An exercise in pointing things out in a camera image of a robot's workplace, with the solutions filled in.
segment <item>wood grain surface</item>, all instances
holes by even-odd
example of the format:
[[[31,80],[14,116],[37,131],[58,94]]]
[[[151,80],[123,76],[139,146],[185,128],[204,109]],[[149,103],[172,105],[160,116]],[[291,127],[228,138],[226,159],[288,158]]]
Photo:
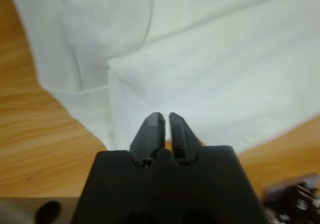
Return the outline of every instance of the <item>wood grain surface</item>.
[[[104,146],[36,81],[11,0],[0,0],[0,197],[76,197]],[[320,172],[320,118],[239,155],[256,191]]]

